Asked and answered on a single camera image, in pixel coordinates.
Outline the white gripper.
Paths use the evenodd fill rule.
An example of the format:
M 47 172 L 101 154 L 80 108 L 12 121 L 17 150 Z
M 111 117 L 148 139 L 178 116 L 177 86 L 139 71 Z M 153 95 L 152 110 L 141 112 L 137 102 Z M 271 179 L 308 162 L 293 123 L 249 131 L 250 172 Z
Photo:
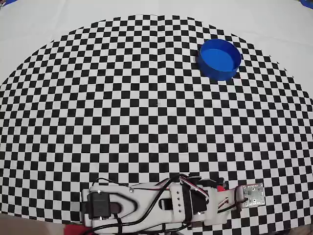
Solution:
M 201 179 L 201 222 L 204 224 L 224 224 L 235 203 L 235 189 L 225 189 L 217 181 Z

